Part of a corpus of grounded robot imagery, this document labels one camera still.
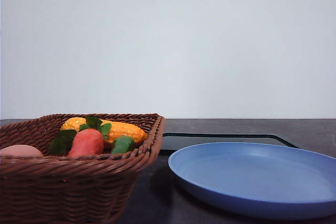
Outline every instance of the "blue plate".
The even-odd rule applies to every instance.
[[[170,169],[190,194],[238,214],[278,220],[336,213],[336,158],[291,147],[207,143],[173,153]]]

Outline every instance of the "gray countertop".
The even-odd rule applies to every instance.
[[[0,120],[0,125],[24,120]],[[165,132],[274,134],[306,150],[336,157],[336,119],[166,119]]]
[[[1,120],[1,125],[22,120]],[[336,119],[167,119],[165,132],[205,134],[273,134],[306,150],[336,157]],[[248,218],[215,209],[186,193],[174,181],[167,155],[145,169],[118,224],[334,224],[336,215],[306,221]]]

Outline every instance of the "brown wicker basket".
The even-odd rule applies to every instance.
[[[135,124],[149,136],[125,154],[50,156],[64,121],[86,115]],[[158,114],[54,114],[2,126],[0,149],[27,144],[45,156],[1,158],[0,223],[115,223],[139,174],[158,156],[164,121]]]

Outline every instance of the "white wall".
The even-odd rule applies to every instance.
[[[1,117],[336,118],[336,0],[1,0]]]

